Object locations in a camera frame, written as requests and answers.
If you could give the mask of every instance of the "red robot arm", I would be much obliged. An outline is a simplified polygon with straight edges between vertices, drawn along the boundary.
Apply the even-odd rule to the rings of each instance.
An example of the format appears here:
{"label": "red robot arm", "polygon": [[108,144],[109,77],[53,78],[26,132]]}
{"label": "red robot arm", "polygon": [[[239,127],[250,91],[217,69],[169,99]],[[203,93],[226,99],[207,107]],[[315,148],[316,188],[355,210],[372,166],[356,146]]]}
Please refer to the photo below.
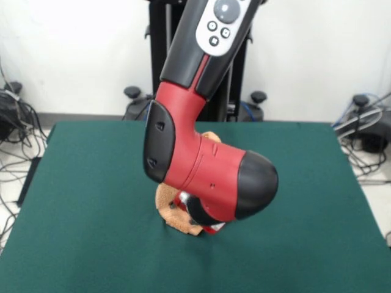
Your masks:
{"label": "red robot arm", "polygon": [[200,225],[243,219],[275,197],[278,176],[265,157],[202,137],[195,122],[244,41],[261,0],[188,0],[150,106],[144,170],[190,194]]}

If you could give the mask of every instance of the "green table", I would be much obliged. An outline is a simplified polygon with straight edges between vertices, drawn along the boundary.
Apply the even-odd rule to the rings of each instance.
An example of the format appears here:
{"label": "green table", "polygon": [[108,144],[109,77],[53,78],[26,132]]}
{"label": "green table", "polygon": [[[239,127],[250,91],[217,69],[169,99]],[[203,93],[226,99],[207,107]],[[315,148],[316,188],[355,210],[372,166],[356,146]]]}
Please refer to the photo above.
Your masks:
{"label": "green table", "polygon": [[155,210],[143,123],[59,123],[0,258],[0,291],[390,292],[391,253],[329,126],[197,127],[275,163],[270,207],[216,236],[181,234]]}

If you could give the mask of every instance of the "white wall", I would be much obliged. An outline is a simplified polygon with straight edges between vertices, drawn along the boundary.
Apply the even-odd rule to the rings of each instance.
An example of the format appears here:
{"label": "white wall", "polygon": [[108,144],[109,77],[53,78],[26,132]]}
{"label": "white wall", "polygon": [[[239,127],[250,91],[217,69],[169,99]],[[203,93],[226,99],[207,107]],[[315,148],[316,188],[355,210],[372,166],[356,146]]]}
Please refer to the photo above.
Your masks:
{"label": "white wall", "polygon": [[[331,121],[358,92],[391,89],[391,1],[269,0],[254,21],[243,97],[272,120]],[[0,0],[0,54],[39,112],[121,115],[152,89],[143,0]]]}
{"label": "white wall", "polygon": [[243,96],[266,118],[335,120],[355,93],[391,90],[391,1],[270,0],[254,21]]}
{"label": "white wall", "polygon": [[150,91],[148,2],[0,0],[0,54],[39,112],[122,115]]}

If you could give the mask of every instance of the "small tan object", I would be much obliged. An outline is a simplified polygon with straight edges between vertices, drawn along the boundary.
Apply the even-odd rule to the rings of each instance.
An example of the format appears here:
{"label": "small tan object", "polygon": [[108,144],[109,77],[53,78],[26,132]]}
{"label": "small tan object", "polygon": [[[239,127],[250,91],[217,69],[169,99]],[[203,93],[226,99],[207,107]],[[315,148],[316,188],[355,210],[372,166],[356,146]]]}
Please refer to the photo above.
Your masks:
{"label": "small tan object", "polygon": [[[221,142],[220,138],[213,132],[206,132],[202,135],[215,142]],[[169,226],[182,233],[197,236],[202,232],[202,227],[190,224],[191,218],[187,212],[182,211],[179,207],[174,209],[170,207],[177,193],[177,189],[164,183],[160,184],[156,190],[156,208]]]}

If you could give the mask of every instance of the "circular button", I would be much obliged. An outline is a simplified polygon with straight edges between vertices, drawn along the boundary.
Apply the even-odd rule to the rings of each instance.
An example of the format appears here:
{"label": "circular button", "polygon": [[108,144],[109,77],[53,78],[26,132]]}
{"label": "circular button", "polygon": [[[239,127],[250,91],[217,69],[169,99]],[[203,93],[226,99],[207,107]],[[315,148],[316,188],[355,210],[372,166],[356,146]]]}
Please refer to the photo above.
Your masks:
{"label": "circular button", "polygon": [[211,32],[214,32],[216,29],[217,29],[217,23],[215,21],[210,21],[208,23],[208,29],[211,31]]}
{"label": "circular button", "polygon": [[210,37],[210,39],[209,39],[209,44],[210,44],[211,46],[216,47],[216,46],[219,44],[219,38],[217,38],[215,35],[212,36],[212,37]]}
{"label": "circular button", "polygon": [[238,0],[217,0],[214,5],[214,14],[223,23],[234,23],[240,16]]}
{"label": "circular button", "polygon": [[231,31],[227,29],[226,27],[221,30],[221,36],[223,38],[229,38],[231,35]]}

